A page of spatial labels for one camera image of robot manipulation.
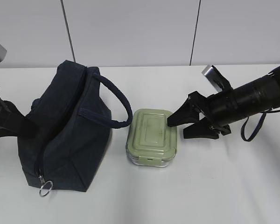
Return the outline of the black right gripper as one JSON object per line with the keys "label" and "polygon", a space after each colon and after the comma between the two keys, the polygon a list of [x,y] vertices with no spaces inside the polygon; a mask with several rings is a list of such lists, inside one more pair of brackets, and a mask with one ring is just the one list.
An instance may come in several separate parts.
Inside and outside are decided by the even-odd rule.
{"label": "black right gripper", "polygon": [[207,98],[197,91],[190,93],[182,106],[167,118],[169,127],[194,123],[183,130],[184,139],[207,138],[218,139],[218,135],[231,133],[229,125],[220,126],[215,121]]}

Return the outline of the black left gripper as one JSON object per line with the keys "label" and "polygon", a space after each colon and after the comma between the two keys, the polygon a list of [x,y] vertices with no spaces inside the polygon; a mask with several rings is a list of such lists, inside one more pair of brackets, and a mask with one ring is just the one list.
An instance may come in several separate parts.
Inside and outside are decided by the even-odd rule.
{"label": "black left gripper", "polygon": [[[8,129],[3,125],[8,118]],[[0,138],[13,136],[33,138],[39,130],[38,125],[26,118],[16,106],[0,98]]]}

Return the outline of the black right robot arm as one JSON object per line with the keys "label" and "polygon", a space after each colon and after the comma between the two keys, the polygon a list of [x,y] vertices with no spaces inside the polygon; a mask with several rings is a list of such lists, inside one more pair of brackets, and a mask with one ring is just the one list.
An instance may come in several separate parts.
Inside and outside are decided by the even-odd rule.
{"label": "black right robot arm", "polygon": [[220,134],[231,133],[231,123],[248,120],[260,113],[261,118],[249,138],[245,137],[246,125],[241,127],[241,138],[250,142],[263,126],[266,115],[280,112],[280,66],[236,89],[213,65],[206,66],[202,74],[217,93],[208,97],[197,91],[190,93],[182,106],[167,119],[169,127],[189,125],[183,130],[185,139],[216,140]]}

